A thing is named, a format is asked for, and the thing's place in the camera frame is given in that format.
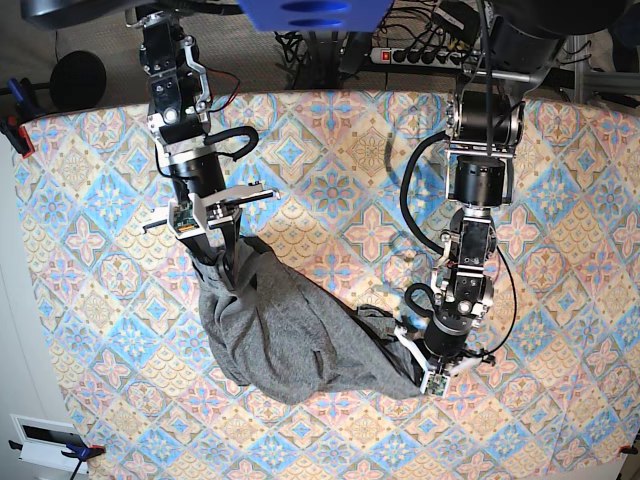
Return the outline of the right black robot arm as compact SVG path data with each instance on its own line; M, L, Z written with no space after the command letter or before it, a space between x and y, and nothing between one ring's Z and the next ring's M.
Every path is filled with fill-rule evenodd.
M176 13L149 13L137 26L143 32L140 63L148 75L147 125L156 168L175 193L152 211L142 229L167 227L198 262L222 269L228 283L235 284L242 208L279 193L259 182L227 186L219 160L242 159L255 149L259 134L249 126L211 131L208 70ZM245 138L245 145L227 154L217 150L218 143L234 137Z

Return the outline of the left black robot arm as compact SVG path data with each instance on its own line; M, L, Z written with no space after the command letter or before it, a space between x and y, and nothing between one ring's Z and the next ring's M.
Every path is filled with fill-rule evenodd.
M443 397L452 377L495 361L493 350L472 350L467 339L494 303L485 264L498 254L493 210L513 200L515 150L524 130L523 96L550 70L564 41L540 24L531 1L480 1L480 55L447 104L444 131L420 142L405 168L400 208L409 230L438 254L426 283L409 286L407 306L427 321L421 338L395 335L421 370L423 394ZM410 213L408 192L417 162L444 141L445 197L458 205L440 240L429 239Z

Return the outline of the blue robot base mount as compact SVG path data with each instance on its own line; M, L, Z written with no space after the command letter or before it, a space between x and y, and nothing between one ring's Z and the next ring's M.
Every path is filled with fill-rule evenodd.
M391 8L387 0L245 0L238 5L258 31L372 33Z

